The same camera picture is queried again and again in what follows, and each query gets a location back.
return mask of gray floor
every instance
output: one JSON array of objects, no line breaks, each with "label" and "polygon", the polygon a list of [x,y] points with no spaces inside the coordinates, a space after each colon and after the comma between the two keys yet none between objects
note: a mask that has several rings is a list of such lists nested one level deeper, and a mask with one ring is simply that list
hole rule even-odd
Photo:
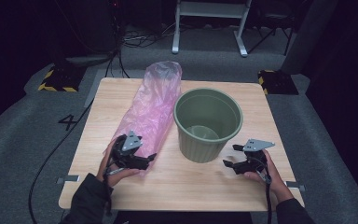
[{"label": "gray floor", "polygon": [[[243,34],[250,48],[255,30]],[[242,58],[232,29],[187,30],[178,54],[171,54],[172,36],[146,48],[123,48],[123,65],[130,77],[142,77],[148,65],[161,61],[181,64],[183,79],[257,83],[257,72],[279,69],[284,61],[285,37],[269,37],[247,58]],[[38,91],[51,64],[34,74],[24,89],[27,95],[0,117],[0,223],[31,223],[28,196],[36,172],[68,132],[60,119],[78,119],[85,109],[94,79],[107,63],[89,67],[79,92]],[[119,73],[117,59],[112,74]],[[305,95],[309,80],[292,76],[299,95],[267,95],[296,179],[305,184],[306,208],[316,223],[358,223],[358,188],[340,159],[326,129]],[[58,223],[67,211],[58,206],[62,185],[76,152],[87,118],[83,118],[52,154],[33,192],[34,215],[39,223]],[[267,223],[267,213],[252,213],[255,224]],[[107,217],[106,223],[113,217]]]}]

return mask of black sleeve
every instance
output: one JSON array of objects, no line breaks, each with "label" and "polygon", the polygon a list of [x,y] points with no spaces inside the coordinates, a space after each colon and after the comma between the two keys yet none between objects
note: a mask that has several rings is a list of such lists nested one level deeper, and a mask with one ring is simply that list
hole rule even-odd
[{"label": "black sleeve", "polygon": [[69,214],[60,223],[102,223],[106,202],[106,186],[88,174],[72,198]]},{"label": "black sleeve", "polygon": [[297,199],[289,199],[277,205],[279,224],[314,224],[312,218]]}]

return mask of plastic bag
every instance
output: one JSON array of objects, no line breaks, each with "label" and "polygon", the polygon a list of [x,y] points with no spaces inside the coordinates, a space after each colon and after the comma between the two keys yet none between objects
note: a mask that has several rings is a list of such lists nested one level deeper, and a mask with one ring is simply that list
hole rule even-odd
[{"label": "plastic bag", "polygon": [[[173,108],[181,95],[182,68],[179,63],[153,63],[146,68],[142,85],[133,98],[132,106],[124,115],[112,137],[134,131],[142,136],[143,145],[136,151],[139,157],[158,153],[173,123]],[[149,163],[149,168],[156,160]]]}]

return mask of person's left hand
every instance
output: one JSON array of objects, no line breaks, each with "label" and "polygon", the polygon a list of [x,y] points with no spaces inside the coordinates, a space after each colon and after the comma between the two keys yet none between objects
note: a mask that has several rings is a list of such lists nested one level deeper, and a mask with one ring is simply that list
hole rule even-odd
[{"label": "person's left hand", "polygon": [[[97,179],[101,182],[103,182],[103,172],[106,168],[106,163],[107,161],[109,160],[109,155],[110,155],[110,150],[112,149],[112,146],[113,144],[115,143],[115,140],[114,139],[110,144],[109,146],[107,146],[107,149],[105,151],[105,155],[103,157],[103,160],[101,161],[101,164],[100,164],[100,169],[98,171],[98,174],[97,174]],[[116,170],[118,169],[118,167],[113,164],[111,167],[111,170]],[[137,175],[139,174],[140,170],[138,169],[125,169],[125,170],[122,170],[114,175],[109,175],[108,176],[108,180],[107,180],[107,184],[109,185],[109,187],[113,187],[114,185],[116,185],[121,179],[125,178],[125,177],[128,177],[128,176],[131,176],[131,175]]]}]

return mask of white metal frame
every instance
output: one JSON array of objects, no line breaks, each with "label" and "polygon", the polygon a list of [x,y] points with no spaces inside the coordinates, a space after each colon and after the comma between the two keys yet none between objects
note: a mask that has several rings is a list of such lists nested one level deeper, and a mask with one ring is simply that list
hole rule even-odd
[{"label": "white metal frame", "polygon": [[181,16],[200,16],[200,17],[219,17],[241,19],[240,28],[234,31],[238,48],[242,57],[248,56],[241,35],[243,27],[248,17],[249,8],[252,0],[247,0],[245,4],[225,4],[225,3],[204,3],[204,2],[186,2],[177,0],[175,15],[175,34],[173,36],[172,53],[179,52],[180,39],[180,17]]}]

